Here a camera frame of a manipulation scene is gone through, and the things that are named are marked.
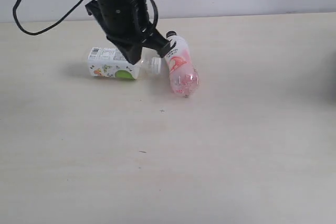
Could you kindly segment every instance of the white bottle cap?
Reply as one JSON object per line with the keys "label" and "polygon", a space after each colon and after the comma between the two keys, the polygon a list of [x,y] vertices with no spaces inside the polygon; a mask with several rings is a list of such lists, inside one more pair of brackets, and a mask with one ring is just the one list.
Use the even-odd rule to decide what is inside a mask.
{"label": "white bottle cap", "polygon": [[150,63],[150,71],[153,74],[160,74],[161,72],[161,58],[154,57]]}

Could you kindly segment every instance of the table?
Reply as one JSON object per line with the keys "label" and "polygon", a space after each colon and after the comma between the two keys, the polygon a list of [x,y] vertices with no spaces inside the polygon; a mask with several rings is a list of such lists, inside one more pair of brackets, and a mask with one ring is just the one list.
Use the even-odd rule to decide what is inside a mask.
{"label": "table", "polygon": [[90,77],[111,47],[93,21],[0,24],[0,223],[336,221],[336,14],[170,29],[200,75],[189,99],[166,74]]}

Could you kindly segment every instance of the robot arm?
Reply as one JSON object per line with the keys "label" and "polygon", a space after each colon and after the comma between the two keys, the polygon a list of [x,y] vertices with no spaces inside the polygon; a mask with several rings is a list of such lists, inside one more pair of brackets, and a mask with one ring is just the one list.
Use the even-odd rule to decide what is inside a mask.
{"label": "robot arm", "polygon": [[158,10],[155,2],[150,1],[154,9],[153,23],[146,0],[93,0],[86,5],[88,14],[95,17],[107,39],[131,64],[140,60],[143,47],[156,50],[161,57],[170,51],[170,42],[156,29]]}

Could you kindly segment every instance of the plastic bottle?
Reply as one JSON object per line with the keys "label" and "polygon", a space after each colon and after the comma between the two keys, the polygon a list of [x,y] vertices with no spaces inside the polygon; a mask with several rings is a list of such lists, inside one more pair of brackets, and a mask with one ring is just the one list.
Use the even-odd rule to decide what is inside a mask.
{"label": "plastic bottle", "polygon": [[169,79],[174,93],[189,97],[199,85],[198,73],[194,69],[187,42],[174,31],[167,33],[171,50],[165,56],[169,67]]}
{"label": "plastic bottle", "polygon": [[117,48],[92,48],[87,60],[92,76],[138,79],[141,70],[149,74],[160,74],[161,58],[143,58],[137,64],[128,63]]}

